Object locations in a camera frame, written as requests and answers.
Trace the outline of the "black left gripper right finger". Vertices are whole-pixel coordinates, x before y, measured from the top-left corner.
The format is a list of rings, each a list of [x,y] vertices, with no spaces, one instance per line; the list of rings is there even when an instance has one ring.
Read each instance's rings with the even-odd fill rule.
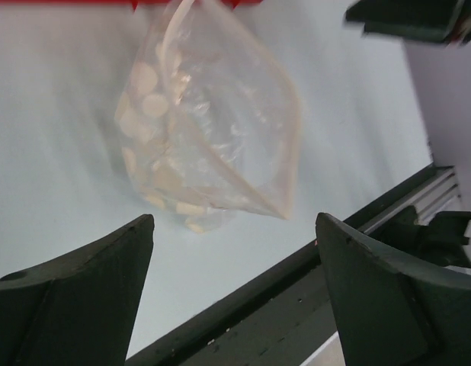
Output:
[[[347,365],[471,365],[471,275],[328,213],[317,216],[316,236]]]

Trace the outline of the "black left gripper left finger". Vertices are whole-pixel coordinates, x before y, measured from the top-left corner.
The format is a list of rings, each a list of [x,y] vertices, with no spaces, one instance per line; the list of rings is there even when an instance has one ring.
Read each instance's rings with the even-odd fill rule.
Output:
[[[0,365],[122,365],[153,250],[144,214],[0,278]]]

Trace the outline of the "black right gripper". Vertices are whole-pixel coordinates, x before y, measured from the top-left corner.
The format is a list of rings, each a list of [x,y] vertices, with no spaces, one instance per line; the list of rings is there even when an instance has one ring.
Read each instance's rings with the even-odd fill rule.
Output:
[[[345,12],[365,34],[432,44],[471,41],[471,1],[358,1]]]

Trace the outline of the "clear zip top bag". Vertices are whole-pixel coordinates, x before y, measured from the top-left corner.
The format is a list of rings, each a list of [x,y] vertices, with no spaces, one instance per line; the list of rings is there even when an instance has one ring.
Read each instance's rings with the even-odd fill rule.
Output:
[[[221,1],[170,1],[114,117],[134,189],[196,233],[245,211],[286,220],[301,109],[281,64]]]

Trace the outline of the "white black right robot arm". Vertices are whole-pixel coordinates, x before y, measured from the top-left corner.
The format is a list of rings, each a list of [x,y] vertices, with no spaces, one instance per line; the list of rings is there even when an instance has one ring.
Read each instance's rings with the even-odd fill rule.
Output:
[[[382,34],[434,45],[471,41],[471,1],[358,1],[345,21],[363,25],[365,34]],[[442,211],[423,225],[391,219],[378,240],[441,267],[471,273],[466,229],[470,211]]]

